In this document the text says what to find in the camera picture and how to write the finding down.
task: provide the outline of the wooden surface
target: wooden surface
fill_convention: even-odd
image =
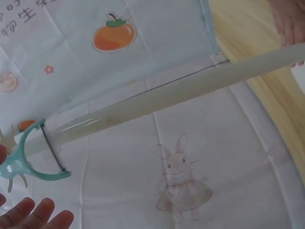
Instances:
[[[236,62],[278,49],[266,0],[210,0],[218,43]],[[282,135],[305,184],[305,95],[289,67],[248,81]]]

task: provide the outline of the bunny illustration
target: bunny illustration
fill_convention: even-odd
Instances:
[[[182,133],[176,143],[176,152],[171,153],[165,146],[158,145],[165,166],[166,186],[156,204],[159,211],[173,213],[175,224],[182,221],[182,212],[191,211],[193,220],[199,220],[199,207],[213,195],[212,190],[202,181],[195,180],[192,162],[184,153],[187,135]]]

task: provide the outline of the rabbit ear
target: rabbit ear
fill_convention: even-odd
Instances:
[[[176,143],[176,151],[179,153],[183,153],[187,145],[187,135],[186,133],[182,133]]]
[[[166,148],[165,146],[160,144],[160,145],[157,145],[156,147],[162,153],[161,158],[168,159],[172,155],[171,152],[168,150],[168,148]]]

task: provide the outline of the long cylindrical tube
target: long cylindrical tube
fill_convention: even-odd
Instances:
[[[305,44],[297,44],[199,72],[82,116],[51,135],[59,146],[304,59]],[[29,156],[47,147],[43,136],[39,136],[26,142],[25,154]]]

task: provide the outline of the bed sheet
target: bed sheet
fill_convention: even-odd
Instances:
[[[0,128],[215,53],[208,0],[3,0]]]
[[[183,77],[226,63],[221,54],[177,66],[138,81],[47,120],[60,126],[101,107]],[[213,195],[199,207],[199,220],[189,211],[181,224],[156,204],[164,157],[156,145],[174,152],[186,133],[185,155]],[[0,179],[7,197],[2,212],[25,196],[36,202],[54,199],[56,210],[75,214],[73,229],[300,229],[305,227],[305,196],[301,179],[269,116],[246,83],[106,129],[61,147],[71,178],[45,182],[27,177],[29,188],[14,179]],[[53,171],[46,152],[31,156],[37,169]]]

